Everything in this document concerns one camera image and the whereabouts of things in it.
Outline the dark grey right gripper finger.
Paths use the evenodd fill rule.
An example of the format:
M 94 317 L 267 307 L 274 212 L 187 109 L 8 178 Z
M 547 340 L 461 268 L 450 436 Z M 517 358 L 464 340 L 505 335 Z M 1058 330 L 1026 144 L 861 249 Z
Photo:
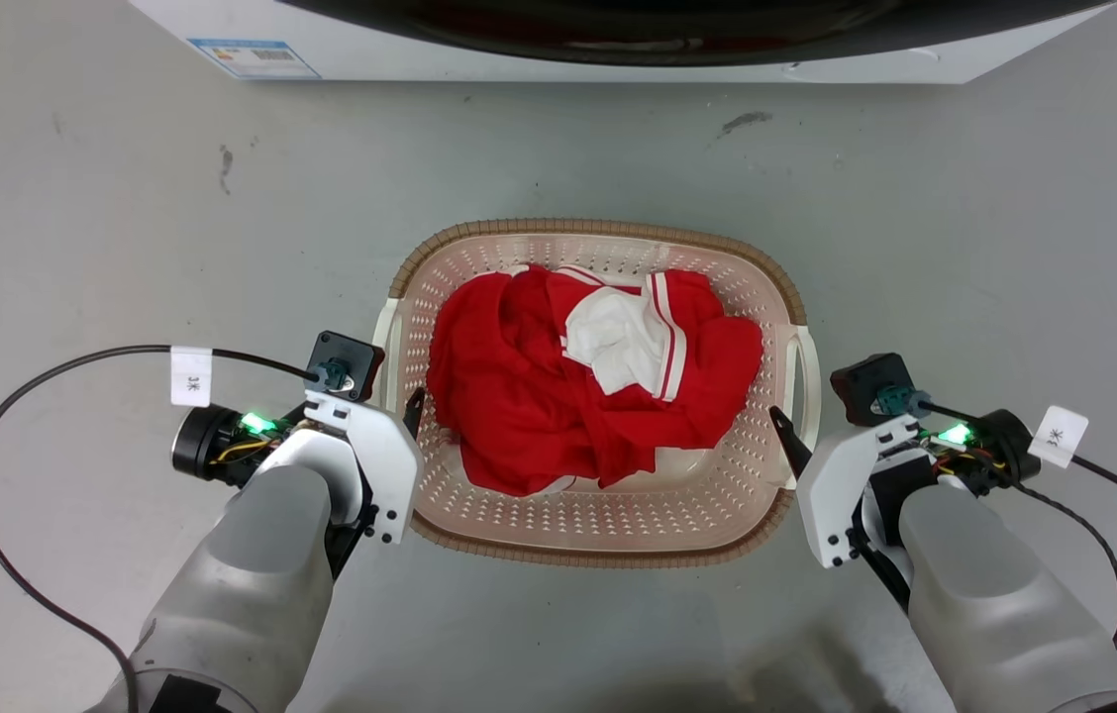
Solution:
M 771 406 L 768 415 L 789 468 L 794 478 L 800 478 L 812 458 L 811 448 L 806 447 L 806 443 L 798 437 L 794 424 L 779 406 Z

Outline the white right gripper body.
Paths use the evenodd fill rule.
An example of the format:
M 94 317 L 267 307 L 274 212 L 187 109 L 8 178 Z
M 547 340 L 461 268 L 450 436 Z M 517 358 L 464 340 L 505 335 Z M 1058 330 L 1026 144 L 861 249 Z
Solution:
M 806 527 L 809 551 L 825 568 L 848 557 L 847 531 L 861 505 L 871 475 L 880 470 L 884 453 L 911 443 L 919 421 L 911 415 L 878 426 L 853 426 L 817 443 L 806 468 L 798 475 L 795 500 Z

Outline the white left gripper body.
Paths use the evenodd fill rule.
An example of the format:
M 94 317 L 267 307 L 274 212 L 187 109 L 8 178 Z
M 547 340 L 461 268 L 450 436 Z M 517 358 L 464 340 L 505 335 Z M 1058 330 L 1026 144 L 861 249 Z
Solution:
M 412 520 L 424 460 L 394 413 L 308 391 L 304 420 L 264 460 L 265 469 L 274 466 L 302 466 L 319 475 L 330 492 L 332 525 L 356 524 L 376 508 L 374 534 L 395 545 Z

